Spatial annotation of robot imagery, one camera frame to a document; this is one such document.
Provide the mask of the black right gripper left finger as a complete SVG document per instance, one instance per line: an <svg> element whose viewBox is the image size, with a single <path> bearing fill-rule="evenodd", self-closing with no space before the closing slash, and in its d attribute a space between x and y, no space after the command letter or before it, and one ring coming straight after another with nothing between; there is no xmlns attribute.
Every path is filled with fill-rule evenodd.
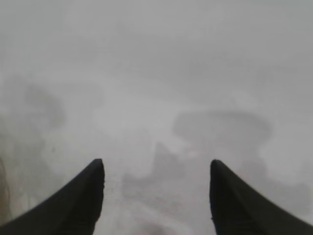
<svg viewBox="0 0 313 235"><path fill-rule="evenodd" d="M2 235L91 235L104 200L102 159L93 160L51 197L2 225Z"/></svg>

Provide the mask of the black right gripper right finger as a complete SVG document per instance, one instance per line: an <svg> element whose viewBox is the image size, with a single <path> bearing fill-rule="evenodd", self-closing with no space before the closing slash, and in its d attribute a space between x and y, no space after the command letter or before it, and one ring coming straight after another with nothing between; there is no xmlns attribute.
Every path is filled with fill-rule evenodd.
<svg viewBox="0 0 313 235"><path fill-rule="evenodd" d="M210 164L209 202L218 235L312 235L309 223L253 189L220 160Z"/></svg>

